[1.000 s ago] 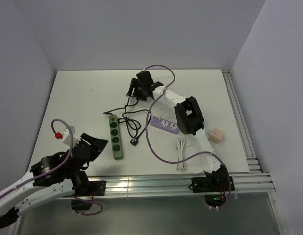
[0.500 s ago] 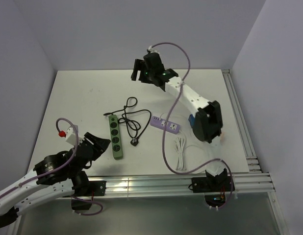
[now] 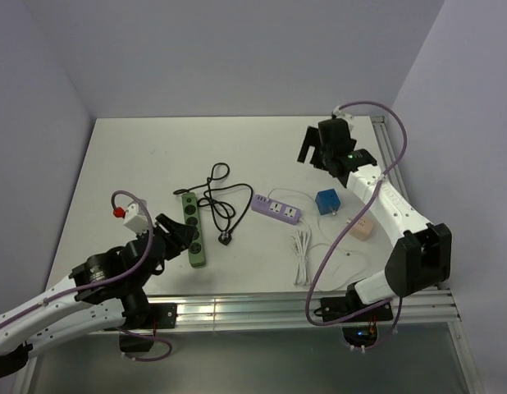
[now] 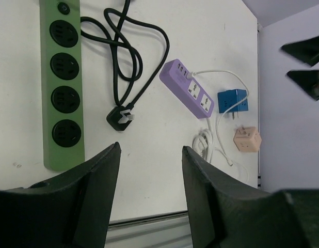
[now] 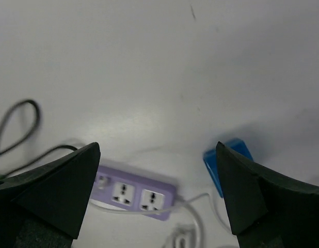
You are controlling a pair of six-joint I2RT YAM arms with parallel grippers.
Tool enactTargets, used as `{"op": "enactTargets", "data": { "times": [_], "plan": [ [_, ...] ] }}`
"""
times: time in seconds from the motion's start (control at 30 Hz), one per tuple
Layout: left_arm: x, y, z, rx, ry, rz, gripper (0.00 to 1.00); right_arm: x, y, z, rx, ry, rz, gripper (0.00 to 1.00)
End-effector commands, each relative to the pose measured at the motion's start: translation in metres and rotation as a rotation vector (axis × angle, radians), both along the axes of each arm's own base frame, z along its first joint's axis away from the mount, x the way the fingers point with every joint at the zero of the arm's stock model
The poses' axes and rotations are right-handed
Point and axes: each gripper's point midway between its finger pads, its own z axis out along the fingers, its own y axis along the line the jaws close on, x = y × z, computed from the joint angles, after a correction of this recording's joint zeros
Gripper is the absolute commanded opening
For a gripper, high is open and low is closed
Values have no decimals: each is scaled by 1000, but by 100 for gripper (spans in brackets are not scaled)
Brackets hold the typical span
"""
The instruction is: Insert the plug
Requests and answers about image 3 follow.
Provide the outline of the blue cube socket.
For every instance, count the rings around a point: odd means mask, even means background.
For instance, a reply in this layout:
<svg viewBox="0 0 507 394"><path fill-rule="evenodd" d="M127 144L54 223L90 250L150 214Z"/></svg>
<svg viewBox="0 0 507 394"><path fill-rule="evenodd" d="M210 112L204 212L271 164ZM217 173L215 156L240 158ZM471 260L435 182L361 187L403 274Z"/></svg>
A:
<svg viewBox="0 0 507 394"><path fill-rule="evenodd" d="M338 212L341 201L335 189L328 189L317 192L315 204L321 215L328 215Z"/></svg>

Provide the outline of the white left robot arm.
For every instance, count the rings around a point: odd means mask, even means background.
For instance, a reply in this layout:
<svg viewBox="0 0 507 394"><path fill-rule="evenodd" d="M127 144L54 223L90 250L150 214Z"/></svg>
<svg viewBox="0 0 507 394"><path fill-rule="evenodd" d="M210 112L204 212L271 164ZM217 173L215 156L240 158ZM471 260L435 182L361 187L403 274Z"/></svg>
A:
<svg viewBox="0 0 507 394"><path fill-rule="evenodd" d="M195 227L160 214L151 233L90 256L48 291L0 314L0 378L70 339L145 327L151 307L144 285L190 247L195 233Z"/></svg>

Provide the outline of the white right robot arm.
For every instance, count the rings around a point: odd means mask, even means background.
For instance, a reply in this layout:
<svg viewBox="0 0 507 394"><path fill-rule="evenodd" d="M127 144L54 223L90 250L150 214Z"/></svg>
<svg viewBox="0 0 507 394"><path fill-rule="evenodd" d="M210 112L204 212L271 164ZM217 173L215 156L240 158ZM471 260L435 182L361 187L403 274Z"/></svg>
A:
<svg viewBox="0 0 507 394"><path fill-rule="evenodd" d="M371 213L393 249L380 272L349 285L332 320L316 320L309 309L305 311L306 319L316 327L365 319L395 297L403 299L450 277L450 229L418 213L387 180L389 171L355 145L345 119L327 119L308 127L297 160L303 162L313 149L310 163L336 178L363 203L356 217Z"/></svg>

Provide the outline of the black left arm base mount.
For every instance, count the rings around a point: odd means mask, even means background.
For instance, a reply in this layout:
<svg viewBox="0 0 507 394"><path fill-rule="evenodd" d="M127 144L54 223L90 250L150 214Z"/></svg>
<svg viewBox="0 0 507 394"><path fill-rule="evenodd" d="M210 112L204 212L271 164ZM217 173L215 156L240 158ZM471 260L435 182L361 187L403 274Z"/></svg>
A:
<svg viewBox="0 0 507 394"><path fill-rule="evenodd" d="M156 337L160 330L173 329L176 326L176 318L176 303L152 303L140 325L124 327L126 331L132 332L132 335L119 332L120 351L124 355L143 357L152 350L153 340L150 337Z"/></svg>

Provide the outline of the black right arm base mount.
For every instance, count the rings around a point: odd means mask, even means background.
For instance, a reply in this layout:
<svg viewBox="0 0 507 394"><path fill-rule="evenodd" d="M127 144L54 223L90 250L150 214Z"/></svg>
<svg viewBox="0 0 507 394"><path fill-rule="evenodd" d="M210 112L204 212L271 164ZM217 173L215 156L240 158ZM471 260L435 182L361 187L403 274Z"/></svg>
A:
<svg viewBox="0 0 507 394"><path fill-rule="evenodd" d="M315 317L324 323L343 318L349 326L341 326L343 339L351 351L364 353L379 341L379 323L395 320L390 301L378 301L364 305L358 300L349 300L348 296L322 297L320 305L313 311Z"/></svg>

